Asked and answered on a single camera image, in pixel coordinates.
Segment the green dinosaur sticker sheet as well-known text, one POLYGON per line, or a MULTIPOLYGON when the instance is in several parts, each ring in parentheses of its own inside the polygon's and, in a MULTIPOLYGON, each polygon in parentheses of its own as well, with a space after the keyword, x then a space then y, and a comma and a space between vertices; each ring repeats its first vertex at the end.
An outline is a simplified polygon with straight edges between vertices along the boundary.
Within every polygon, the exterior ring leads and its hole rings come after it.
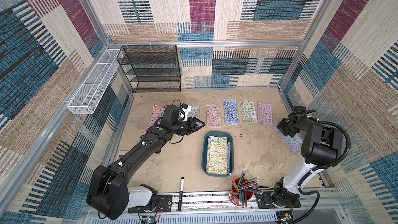
POLYGON ((192 118, 200 118, 200 107, 199 106, 191 106, 191 111, 188 113, 188 117, 192 118))

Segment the pastel sticker sheet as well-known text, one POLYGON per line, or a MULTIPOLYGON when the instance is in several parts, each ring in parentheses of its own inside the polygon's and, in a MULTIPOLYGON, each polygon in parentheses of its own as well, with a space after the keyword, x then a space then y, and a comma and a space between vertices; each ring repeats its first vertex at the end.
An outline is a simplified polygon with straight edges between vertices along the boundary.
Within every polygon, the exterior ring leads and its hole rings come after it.
POLYGON ((299 137, 299 135, 296 133, 294 137, 284 135, 277 127, 276 127, 277 132, 280 134, 281 138, 287 145, 287 147, 290 149, 291 152, 293 153, 298 153, 301 151, 301 147, 303 144, 303 140, 299 137))

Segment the pink bonbon sticker sheet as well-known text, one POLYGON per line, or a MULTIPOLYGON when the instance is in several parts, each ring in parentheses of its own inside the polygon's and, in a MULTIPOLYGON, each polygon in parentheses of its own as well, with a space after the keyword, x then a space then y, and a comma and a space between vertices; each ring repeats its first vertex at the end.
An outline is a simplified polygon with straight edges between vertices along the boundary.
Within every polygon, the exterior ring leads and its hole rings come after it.
POLYGON ((220 107, 217 104, 206 104, 206 117, 208 128, 221 128, 220 107))

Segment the pink character sticker sheet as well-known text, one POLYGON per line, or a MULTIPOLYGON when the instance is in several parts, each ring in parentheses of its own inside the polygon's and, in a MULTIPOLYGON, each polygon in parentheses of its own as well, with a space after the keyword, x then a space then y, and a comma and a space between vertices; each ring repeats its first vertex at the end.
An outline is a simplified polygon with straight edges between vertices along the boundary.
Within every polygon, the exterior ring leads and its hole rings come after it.
POLYGON ((273 126, 273 113, 271 104, 258 102, 258 123, 266 126, 273 126))

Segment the blue penguin sticker sheet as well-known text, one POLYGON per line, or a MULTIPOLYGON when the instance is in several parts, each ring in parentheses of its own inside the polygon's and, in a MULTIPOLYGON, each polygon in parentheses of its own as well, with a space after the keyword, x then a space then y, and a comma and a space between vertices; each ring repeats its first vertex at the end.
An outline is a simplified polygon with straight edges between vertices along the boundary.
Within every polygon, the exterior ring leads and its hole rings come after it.
POLYGON ((224 99, 224 120, 227 125, 239 125, 239 115, 236 99, 224 99))

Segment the teal plastic storage box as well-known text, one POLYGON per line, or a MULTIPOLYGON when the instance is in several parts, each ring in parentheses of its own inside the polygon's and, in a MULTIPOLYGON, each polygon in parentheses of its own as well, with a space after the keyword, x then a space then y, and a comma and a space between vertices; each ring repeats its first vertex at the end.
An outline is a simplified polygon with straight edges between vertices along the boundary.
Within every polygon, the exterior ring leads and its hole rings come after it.
POLYGON ((229 133, 210 131, 203 143, 202 170, 206 175, 229 177, 234 171, 234 142, 229 133))

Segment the green frog sticker sheet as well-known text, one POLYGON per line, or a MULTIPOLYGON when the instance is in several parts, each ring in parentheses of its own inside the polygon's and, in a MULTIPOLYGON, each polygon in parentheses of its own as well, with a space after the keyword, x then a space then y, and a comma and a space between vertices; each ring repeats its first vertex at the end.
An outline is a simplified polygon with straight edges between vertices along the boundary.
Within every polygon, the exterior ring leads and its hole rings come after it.
POLYGON ((240 101, 241 114, 244 123, 257 123, 257 115, 254 101, 241 100, 240 101))

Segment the pink cat sticker sheet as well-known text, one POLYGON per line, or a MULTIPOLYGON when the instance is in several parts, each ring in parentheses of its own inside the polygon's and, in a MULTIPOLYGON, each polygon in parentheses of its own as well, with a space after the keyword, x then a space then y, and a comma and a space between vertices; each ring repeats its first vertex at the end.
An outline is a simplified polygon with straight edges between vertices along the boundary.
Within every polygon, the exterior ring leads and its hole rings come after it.
POLYGON ((154 125, 155 121, 158 118, 163 117, 165 108, 166 108, 166 105, 154 105, 153 106, 151 119, 150 119, 150 126, 154 125))

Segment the green house sticker sheet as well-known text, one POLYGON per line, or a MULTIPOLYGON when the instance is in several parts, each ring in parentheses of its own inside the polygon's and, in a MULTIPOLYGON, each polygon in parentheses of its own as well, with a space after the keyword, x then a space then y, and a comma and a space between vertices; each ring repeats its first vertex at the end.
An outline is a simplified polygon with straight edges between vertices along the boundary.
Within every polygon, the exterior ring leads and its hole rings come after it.
POLYGON ((212 175, 226 175, 227 170, 227 138, 209 136, 206 172, 212 175))

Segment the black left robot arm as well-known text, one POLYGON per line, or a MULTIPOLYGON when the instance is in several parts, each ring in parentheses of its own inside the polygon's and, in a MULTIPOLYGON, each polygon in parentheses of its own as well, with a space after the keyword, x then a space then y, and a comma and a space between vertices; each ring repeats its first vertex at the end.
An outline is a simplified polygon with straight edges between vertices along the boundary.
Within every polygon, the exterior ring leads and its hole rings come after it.
POLYGON ((133 197, 127 186, 144 162, 159 153, 174 135, 185 137, 205 127, 202 120, 187 117, 187 108, 186 104, 168 105, 163 117, 158 118, 122 158, 107 167, 98 166, 91 177, 87 204, 111 220, 117 219, 127 208, 148 205, 156 192, 153 188, 140 185, 136 192, 149 195, 141 198, 133 197))

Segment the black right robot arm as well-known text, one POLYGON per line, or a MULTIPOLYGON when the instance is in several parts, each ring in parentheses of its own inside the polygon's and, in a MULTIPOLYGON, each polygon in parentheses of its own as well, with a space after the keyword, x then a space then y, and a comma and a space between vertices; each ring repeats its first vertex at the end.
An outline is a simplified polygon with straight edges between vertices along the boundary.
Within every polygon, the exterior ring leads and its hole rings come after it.
POLYGON ((348 133, 335 123, 309 116, 314 112, 304 106, 295 106, 293 112, 277 125, 284 136, 292 138, 300 132, 305 133, 301 146, 302 162, 275 184, 271 199, 277 208, 294 206, 303 194, 303 187, 318 173, 339 164, 350 149, 348 143, 343 150, 343 140, 350 141, 348 133))

